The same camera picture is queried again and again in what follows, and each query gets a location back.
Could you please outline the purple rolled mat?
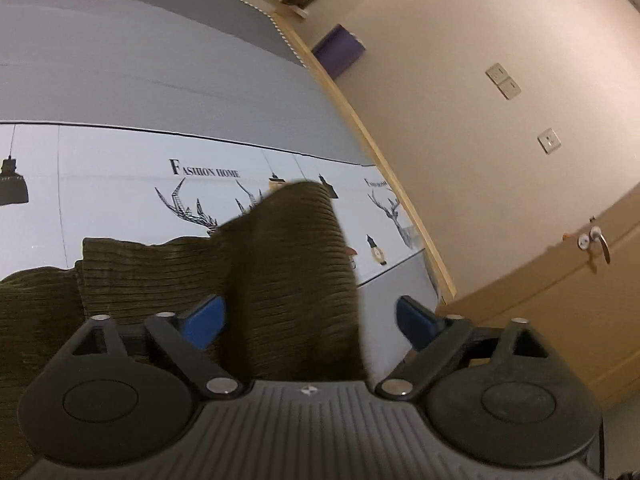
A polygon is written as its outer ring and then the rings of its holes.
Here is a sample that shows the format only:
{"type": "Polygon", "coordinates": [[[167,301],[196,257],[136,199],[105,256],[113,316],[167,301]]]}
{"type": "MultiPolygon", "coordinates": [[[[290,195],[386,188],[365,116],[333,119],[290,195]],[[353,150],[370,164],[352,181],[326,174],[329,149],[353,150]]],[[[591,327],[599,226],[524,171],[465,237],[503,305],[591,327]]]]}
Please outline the purple rolled mat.
{"type": "Polygon", "coordinates": [[[326,73],[337,79],[366,52],[363,43],[343,25],[335,25],[311,50],[326,73]]]}

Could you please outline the grey bed sheet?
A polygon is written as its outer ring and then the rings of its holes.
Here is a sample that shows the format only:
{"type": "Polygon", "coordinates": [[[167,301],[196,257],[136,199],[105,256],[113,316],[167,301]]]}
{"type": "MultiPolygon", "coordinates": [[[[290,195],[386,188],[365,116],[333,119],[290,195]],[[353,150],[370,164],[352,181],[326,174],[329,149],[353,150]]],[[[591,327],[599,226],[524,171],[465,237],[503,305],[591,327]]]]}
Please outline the grey bed sheet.
{"type": "MultiPolygon", "coordinates": [[[[241,0],[1,0],[5,124],[182,134],[375,166],[270,17],[241,0]]],[[[378,379],[409,350],[398,297],[437,304],[423,249],[359,282],[359,295],[378,379]]]]}

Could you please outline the wooden bed frame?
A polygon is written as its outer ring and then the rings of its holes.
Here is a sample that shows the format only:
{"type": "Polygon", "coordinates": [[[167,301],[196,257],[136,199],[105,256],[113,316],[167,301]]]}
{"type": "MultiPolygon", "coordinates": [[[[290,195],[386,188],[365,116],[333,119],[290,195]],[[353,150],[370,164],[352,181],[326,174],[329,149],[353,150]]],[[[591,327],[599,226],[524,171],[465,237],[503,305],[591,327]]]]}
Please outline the wooden bed frame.
{"type": "Polygon", "coordinates": [[[309,47],[304,43],[304,40],[300,38],[294,27],[277,12],[271,12],[269,14],[270,20],[273,22],[274,27],[280,32],[283,39],[290,45],[291,49],[299,57],[317,84],[326,94],[329,100],[332,102],[334,108],[338,111],[346,122],[346,125],[352,129],[352,132],[357,137],[363,151],[365,151],[370,159],[375,162],[378,170],[381,171],[382,176],[390,184],[390,187],[396,194],[398,200],[400,200],[401,206],[404,207],[411,222],[416,227],[420,235],[421,242],[425,248],[425,260],[427,266],[431,271],[432,277],[435,279],[436,288],[440,297],[441,304],[451,304],[458,294],[457,287],[454,284],[444,260],[440,255],[434,240],[430,233],[424,226],[424,222],[420,218],[420,214],[416,210],[412,201],[409,198],[406,190],[402,186],[400,180],[394,173],[392,166],[384,156],[382,150],[378,147],[373,136],[368,131],[362,120],[356,113],[356,110],[350,105],[348,99],[345,98],[337,84],[322,67],[317,58],[312,54],[309,47]]]}

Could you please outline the single wall switch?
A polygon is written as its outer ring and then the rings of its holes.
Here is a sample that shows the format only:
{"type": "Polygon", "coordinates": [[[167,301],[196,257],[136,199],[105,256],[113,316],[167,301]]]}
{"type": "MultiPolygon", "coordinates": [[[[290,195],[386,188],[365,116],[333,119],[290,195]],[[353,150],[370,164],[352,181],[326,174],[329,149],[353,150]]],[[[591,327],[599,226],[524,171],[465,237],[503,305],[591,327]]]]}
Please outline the single wall switch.
{"type": "Polygon", "coordinates": [[[558,134],[552,128],[544,130],[543,133],[537,136],[537,140],[546,154],[553,153],[562,145],[558,134]]]}

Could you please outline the brown corduroy pants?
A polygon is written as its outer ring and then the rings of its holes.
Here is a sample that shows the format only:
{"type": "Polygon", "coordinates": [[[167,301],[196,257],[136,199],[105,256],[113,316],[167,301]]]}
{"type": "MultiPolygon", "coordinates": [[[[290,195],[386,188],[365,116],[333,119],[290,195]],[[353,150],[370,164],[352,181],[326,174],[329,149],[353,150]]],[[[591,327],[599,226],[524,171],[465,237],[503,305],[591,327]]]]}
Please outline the brown corduroy pants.
{"type": "Polygon", "coordinates": [[[17,402],[91,315],[139,323],[224,300],[207,354],[236,378],[361,380],[358,294],[326,189],[295,182],[208,237],[160,245],[87,238],[69,269],[40,266],[1,282],[1,474],[32,461],[17,402]]]}

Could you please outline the wooden door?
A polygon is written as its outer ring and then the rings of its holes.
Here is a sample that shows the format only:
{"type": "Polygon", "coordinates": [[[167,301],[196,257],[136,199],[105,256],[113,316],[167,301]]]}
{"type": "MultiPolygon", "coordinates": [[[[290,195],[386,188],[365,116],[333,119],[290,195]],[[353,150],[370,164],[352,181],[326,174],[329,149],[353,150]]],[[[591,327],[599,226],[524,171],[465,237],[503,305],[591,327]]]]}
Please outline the wooden door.
{"type": "Polygon", "coordinates": [[[439,307],[479,326],[526,318],[589,386],[604,408],[639,390],[639,192],[525,266],[439,307]],[[610,246],[586,252],[578,235],[600,226],[610,246]]]}

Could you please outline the wall switch pair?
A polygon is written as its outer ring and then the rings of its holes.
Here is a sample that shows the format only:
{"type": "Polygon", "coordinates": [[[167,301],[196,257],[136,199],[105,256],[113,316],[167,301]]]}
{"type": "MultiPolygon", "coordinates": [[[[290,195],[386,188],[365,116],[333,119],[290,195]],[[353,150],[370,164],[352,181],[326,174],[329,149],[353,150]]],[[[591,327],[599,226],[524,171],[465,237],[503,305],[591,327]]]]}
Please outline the wall switch pair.
{"type": "Polygon", "coordinates": [[[500,63],[491,65],[485,70],[485,74],[508,101],[521,94],[520,86],[500,63]]]}

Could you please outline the white printed bed mat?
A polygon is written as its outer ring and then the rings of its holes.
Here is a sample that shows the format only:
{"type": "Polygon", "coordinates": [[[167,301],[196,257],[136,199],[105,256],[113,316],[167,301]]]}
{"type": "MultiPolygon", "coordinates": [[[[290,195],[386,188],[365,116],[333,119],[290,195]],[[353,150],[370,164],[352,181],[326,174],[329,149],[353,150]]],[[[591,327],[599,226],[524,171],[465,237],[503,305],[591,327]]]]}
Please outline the white printed bed mat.
{"type": "Polygon", "coordinates": [[[229,141],[88,126],[1,128],[1,271],[68,268],[88,237],[206,236],[280,186],[329,193],[360,282],[420,254],[420,235],[372,165],[229,141]]]}

